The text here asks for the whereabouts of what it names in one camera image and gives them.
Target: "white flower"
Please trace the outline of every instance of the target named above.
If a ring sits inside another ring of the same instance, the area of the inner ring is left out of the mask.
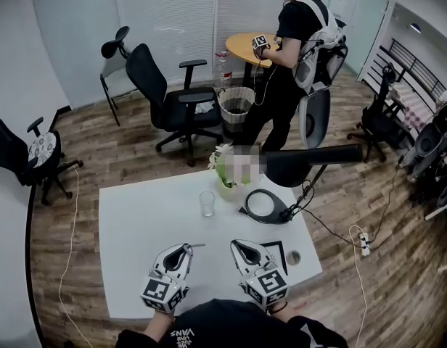
[[[211,156],[209,157],[209,165],[208,165],[208,169],[215,169],[216,168],[216,153],[214,152],[213,154],[211,154]]]
[[[216,146],[216,152],[219,154],[228,154],[233,151],[233,146],[229,146],[228,144],[224,144],[222,147]]]

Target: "yellow tabletop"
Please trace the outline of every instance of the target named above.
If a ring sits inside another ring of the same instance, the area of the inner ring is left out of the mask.
[[[275,35],[260,32],[238,33],[227,38],[225,45],[227,50],[233,55],[252,65],[258,65],[259,59],[255,57],[253,52],[253,39],[260,35],[265,35],[267,37],[267,41],[271,45],[272,51],[276,51],[279,48],[278,45],[274,44]],[[272,61],[268,59],[261,62],[261,67],[263,68],[269,68],[271,65]]]

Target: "ceiling light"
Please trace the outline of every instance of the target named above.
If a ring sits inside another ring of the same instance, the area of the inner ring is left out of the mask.
[[[421,32],[422,32],[422,30],[420,29],[419,25],[416,24],[416,23],[412,23],[412,24],[410,24],[409,27],[412,28],[413,30],[415,30],[415,31],[418,32],[418,33],[421,33]]]

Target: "person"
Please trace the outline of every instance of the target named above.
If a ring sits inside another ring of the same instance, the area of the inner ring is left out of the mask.
[[[282,38],[277,51],[258,50],[255,55],[270,59],[272,66],[264,73],[264,92],[259,92],[243,124],[242,134],[234,145],[252,146],[263,126],[273,120],[273,130],[262,146],[263,151],[278,151],[287,141],[291,119],[306,92],[300,88],[292,69],[298,65],[300,51],[309,38],[322,29],[322,24],[312,8],[297,0],[286,0],[279,15],[276,36]],[[311,0],[320,9],[325,23],[329,24],[329,12],[321,0]]]
[[[155,312],[144,333],[124,330],[116,348],[337,347],[343,337],[320,322],[297,315],[285,300],[267,315],[252,303],[214,299],[177,318]]]

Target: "wooden floor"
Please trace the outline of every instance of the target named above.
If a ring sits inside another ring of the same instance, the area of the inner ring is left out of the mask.
[[[346,140],[346,135],[371,100],[371,91],[355,83],[349,72],[342,71],[332,87],[332,117],[324,146],[353,143]],[[142,331],[147,325],[146,320],[109,317],[99,258],[99,189],[204,170],[215,145],[212,139],[197,138],[197,165],[190,168],[186,165],[186,145],[176,142],[163,147],[162,154],[155,151],[154,144],[168,134],[152,127],[146,100],[132,94],[119,101],[118,106],[120,128],[106,102],[64,114],[56,125],[66,160],[78,158],[85,162],[78,169],[79,214],[62,299],[93,347],[113,347],[122,329]],[[302,148],[297,124],[295,117],[287,149]],[[316,187],[309,209],[343,236],[348,237],[351,225],[368,232],[377,230],[398,159],[395,152],[388,148],[385,151],[385,164],[373,153],[367,165],[329,167]],[[62,181],[75,197],[75,171],[62,175]],[[418,207],[401,220],[411,207],[411,189],[400,171],[376,244],[393,231],[394,235],[371,256],[358,255],[368,304],[360,347],[438,347],[447,328],[447,273],[436,272],[438,266],[447,262],[447,222],[440,216],[426,223],[424,210]],[[67,201],[56,188],[49,195],[52,207],[43,207],[40,197],[38,189],[31,231],[31,273],[44,336],[50,347],[62,347],[67,339],[77,347],[87,347],[65,316],[57,296],[69,254],[75,200]],[[342,334],[354,347],[364,301],[353,247],[329,235],[309,214],[303,216],[324,272],[295,287],[291,304],[300,314],[320,320]]]

